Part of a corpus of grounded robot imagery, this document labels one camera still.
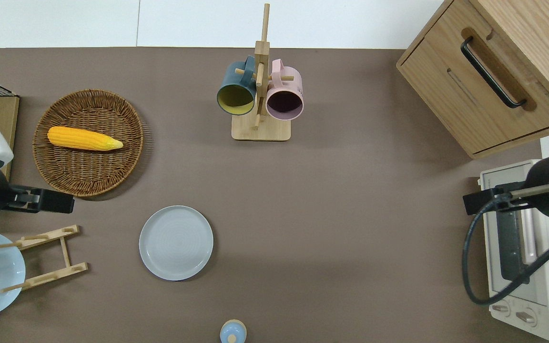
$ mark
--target dark teal mug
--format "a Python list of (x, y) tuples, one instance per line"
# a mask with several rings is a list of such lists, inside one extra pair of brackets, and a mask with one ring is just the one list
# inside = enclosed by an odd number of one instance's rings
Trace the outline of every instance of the dark teal mug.
[[(237, 74), (236, 69), (244, 70), (243, 74)], [(244, 115), (249, 113), (255, 105), (255, 58), (247, 56), (247, 59), (236, 61), (229, 65), (224, 75), (224, 81), (217, 92), (217, 103), (227, 113)]]

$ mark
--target mug handle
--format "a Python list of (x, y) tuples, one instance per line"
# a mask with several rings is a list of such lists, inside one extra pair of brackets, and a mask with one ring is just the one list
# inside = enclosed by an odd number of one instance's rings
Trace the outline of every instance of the mug handle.
[(251, 79), (253, 78), (254, 69), (255, 69), (255, 58), (253, 56), (247, 56), (247, 59), (244, 60), (243, 76), (240, 79), (240, 82), (242, 84), (250, 84)]
[(283, 65), (283, 61), (281, 59), (276, 59), (273, 61), (273, 72), (271, 75), (275, 88), (283, 87), (283, 80), (281, 80), (281, 72), (283, 69), (285, 69), (285, 66)]

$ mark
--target round woven tray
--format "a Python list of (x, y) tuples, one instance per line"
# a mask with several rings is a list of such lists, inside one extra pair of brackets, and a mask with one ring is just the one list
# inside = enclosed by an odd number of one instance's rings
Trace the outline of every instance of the round woven tray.
[[(106, 134), (124, 144), (109, 151), (55, 146), (48, 140), (52, 126)], [(76, 91), (52, 104), (33, 135), (33, 158), (41, 176), (58, 191), (76, 197), (100, 195), (121, 184), (139, 161), (143, 126), (124, 98), (99, 89)]]

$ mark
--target wooden plate stand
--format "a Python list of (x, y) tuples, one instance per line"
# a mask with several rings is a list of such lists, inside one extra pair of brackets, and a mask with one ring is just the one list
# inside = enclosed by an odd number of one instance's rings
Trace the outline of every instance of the wooden plate stand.
[(10, 286), (2, 289), (1, 292), (5, 293), (8, 291), (11, 291), (12, 289), (17, 289), (21, 287), (22, 287), (22, 291), (24, 291), (25, 289), (39, 286), (40, 284), (52, 282), (54, 280), (58, 280), (59, 278), (64, 278), (65, 276), (87, 271), (88, 264), (86, 262), (71, 265), (69, 261), (69, 252), (67, 251), (67, 244), (65, 243), (65, 237), (72, 234), (76, 234), (78, 232), (79, 232), (78, 226), (72, 225), (72, 226), (67, 226), (66, 228), (61, 228), (51, 232), (46, 232), (44, 234), (21, 237), (21, 239), (12, 243), (0, 244), (0, 248), (17, 247), (19, 250), (25, 250), (32, 247), (37, 247), (37, 245), (52, 242), (56, 239), (60, 239), (61, 246), (63, 247), (63, 257), (65, 258), (65, 265), (67, 266), (63, 269), (59, 269), (58, 271), (53, 271), (50, 273), (45, 273), (39, 276), (35, 276), (33, 278), (26, 279), (24, 280), (23, 283), (15, 284), (14, 286)]

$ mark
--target tabletop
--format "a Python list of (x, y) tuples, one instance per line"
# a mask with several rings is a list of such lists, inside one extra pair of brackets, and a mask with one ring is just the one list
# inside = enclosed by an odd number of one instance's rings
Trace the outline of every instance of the tabletop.
[[(471, 160), (396, 71), (402, 52), (271, 50), (302, 73), (305, 111), (289, 141), (264, 142), (232, 139), (215, 101), (226, 66), (253, 50), (0, 49), (0, 84), (21, 96), (12, 183), (49, 188), (32, 136), (70, 92), (126, 98), (145, 134), (129, 179), (73, 213), (0, 212), (13, 240), (78, 224), (70, 259), (90, 266), (22, 291), (0, 312), (0, 343), (217, 342), (229, 319), (248, 342), (540, 341), (472, 304), (460, 275), (462, 195), (482, 170), (539, 158), (539, 144)], [(200, 211), (214, 235), (183, 282), (139, 255), (146, 220), (171, 205)], [(64, 265), (56, 244), (31, 250), (28, 277)], [(483, 236), (471, 258), (484, 294)]]

